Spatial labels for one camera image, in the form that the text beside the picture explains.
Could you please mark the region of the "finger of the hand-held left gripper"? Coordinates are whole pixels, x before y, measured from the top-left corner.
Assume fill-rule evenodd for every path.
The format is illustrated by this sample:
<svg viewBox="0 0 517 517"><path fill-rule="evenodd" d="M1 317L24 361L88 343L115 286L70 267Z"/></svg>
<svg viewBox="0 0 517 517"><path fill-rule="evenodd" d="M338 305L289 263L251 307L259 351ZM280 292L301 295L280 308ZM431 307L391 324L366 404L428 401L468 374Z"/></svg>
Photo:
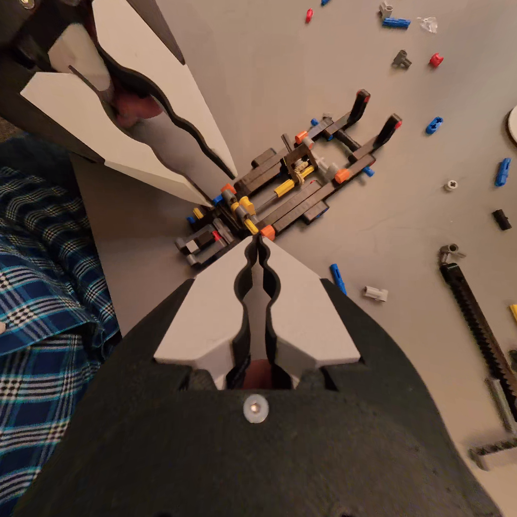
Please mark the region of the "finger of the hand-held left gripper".
<svg viewBox="0 0 517 517"><path fill-rule="evenodd" d="M94 91L76 75L37 72L21 95L100 155L106 166L185 201L211 205L187 178L169 170L148 145L122 132Z"/></svg>
<svg viewBox="0 0 517 517"><path fill-rule="evenodd" d="M198 142L229 178L238 173L229 148L186 64L174 55L128 1L93 1L100 48L143 82L172 122Z"/></svg>

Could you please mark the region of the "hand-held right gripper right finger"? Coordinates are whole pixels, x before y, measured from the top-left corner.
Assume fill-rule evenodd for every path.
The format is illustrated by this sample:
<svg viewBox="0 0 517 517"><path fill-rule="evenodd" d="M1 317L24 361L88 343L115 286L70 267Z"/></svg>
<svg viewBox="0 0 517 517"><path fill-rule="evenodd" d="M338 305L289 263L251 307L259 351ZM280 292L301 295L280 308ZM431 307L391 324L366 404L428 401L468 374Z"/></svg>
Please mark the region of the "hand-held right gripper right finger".
<svg viewBox="0 0 517 517"><path fill-rule="evenodd" d="M266 308L269 362L293 387L302 374L323 366L355 364L360 352L341 319L322 278L268 238L259 237Z"/></svg>

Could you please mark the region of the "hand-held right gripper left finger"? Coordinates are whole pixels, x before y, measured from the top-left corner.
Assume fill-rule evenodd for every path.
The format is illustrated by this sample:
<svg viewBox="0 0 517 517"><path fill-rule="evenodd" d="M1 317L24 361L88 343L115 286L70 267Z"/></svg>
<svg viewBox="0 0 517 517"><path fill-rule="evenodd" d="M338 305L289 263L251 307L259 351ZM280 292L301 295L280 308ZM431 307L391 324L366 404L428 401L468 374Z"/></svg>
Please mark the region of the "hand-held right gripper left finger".
<svg viewBox="0 0 517 517"><path fill-rule="evenodd" d="M256 259L257 238L248 237L196 276L154 353L158 363L206 370L219 390L241 384L250 358L243 300Z"/></svg>

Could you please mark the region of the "black lego chassis assembly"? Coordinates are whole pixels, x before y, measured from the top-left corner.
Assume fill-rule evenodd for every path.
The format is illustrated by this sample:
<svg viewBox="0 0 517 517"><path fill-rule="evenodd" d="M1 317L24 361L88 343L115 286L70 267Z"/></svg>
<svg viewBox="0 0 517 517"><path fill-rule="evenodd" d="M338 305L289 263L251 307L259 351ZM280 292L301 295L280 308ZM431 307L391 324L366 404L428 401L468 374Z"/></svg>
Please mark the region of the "black lego chassis assembly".
<svg viewBox="0 0 517 517"><path fill-rule="evenodd" d="M356 163L348 157L345 166L328 165L313 152L317 139L309 138L308 131L298 133L292 144L282 138L284 150L268 149L236 186L221 188L224 203L193 210L188 218L192 233L175 241L189 266L208 266L246 237L274 240L298 220L312 223L328 210L330 196L375 162L374 152Z"/></svg>

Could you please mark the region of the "black lego gear rack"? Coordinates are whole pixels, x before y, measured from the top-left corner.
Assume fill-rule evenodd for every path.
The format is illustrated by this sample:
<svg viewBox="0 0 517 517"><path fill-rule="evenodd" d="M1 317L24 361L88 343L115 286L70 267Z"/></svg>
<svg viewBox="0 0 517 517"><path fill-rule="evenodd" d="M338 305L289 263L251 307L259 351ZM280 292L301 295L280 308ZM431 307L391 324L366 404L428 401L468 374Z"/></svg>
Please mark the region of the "black lego gear rack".
<svg viewBox="0 0 517 517"><path fill-rule="evenodd" d="M443 263L439 270L456 299L489 372L501 382L509 403L516 406L516 377L461 268L457 263Z"/></svg>

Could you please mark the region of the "black lego liftarm axle tube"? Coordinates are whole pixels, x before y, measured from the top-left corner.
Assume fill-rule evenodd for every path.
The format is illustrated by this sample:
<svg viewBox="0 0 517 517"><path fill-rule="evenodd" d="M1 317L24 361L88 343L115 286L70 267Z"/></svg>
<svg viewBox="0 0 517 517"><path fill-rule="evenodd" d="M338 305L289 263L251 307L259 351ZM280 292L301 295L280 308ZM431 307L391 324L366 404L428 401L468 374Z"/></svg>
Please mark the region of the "black lego liftarm axle tube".
<svg viewBox="0 0 517 517"><path fill-rule="evenodd" d="M392 114L382 127L380 133L364 145L357 143L344 129L337 130L333 133L333 136L352 152L348 158L349 162L356 163L365 157L372 157L375 151L380 149L391 139L401 125L402 119L397 114Z"/></svg>

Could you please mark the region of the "dark grey lego beam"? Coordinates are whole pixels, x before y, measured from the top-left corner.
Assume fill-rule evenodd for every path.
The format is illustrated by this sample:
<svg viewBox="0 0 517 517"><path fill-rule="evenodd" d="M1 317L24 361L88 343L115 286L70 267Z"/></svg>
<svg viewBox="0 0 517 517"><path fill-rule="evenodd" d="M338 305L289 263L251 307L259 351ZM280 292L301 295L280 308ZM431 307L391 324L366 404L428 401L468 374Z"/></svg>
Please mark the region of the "dark grey lego beam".
<svg viewBox="0 0 517 517"><path fill-rule="evenodd" d="M516 465L516 437L469 449L469 457L482 470Z"/></svg>

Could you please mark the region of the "person's plaid shirt torso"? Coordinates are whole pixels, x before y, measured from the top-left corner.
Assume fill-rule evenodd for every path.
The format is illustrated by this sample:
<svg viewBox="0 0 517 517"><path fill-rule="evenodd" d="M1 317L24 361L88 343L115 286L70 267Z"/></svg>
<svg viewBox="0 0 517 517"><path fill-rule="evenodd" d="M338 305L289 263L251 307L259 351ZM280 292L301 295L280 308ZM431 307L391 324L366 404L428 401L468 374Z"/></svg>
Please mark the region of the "person's plaid shirt torso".
<svg viewBox="0 0 517 517"><path fill-rule="evenodd" d="M1 516L48 462L120 327L66 150L1 143Z"/></svg>

